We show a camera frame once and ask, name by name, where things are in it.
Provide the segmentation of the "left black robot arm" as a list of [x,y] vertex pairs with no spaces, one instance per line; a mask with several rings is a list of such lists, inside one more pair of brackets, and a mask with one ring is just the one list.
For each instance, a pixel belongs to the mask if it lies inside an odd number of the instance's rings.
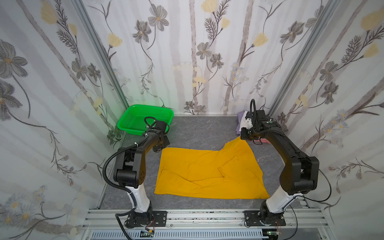
[[142,134],[142,138],[132,147],[119,153],[114,166],[114,181],[128,190],[133,204],[134,210],[128,214],[125,223],[128,228],[146,226],[154,220],[152,203],[144,187],[146,154],[151,150],[160,152],[170,144],[167,137],[169,125],[166,122],[146,117],[145,123],[148,124],[148,129]]

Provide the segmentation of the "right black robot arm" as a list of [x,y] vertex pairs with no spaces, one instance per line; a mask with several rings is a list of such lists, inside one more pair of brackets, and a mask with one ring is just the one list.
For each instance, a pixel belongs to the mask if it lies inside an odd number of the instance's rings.
[[279,188],[263,201],[259,211],[261,224],[270,226],[282,219],[285,209],[296,198],[317,188],[319,160],[301,151],[284,133],[279,123],[268,117],[265,111],[246,111],[243,119],[247,125],[240,128],[241,139],[266,139],[277,150],[285,164],[280,174]]

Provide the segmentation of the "yellow t shirt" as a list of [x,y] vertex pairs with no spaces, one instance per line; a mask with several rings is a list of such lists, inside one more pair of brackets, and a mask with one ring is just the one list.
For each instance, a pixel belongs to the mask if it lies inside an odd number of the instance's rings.
[[240,138],[219,151],[164,149],[155,194],[224,200],[270,196],[252,149]]

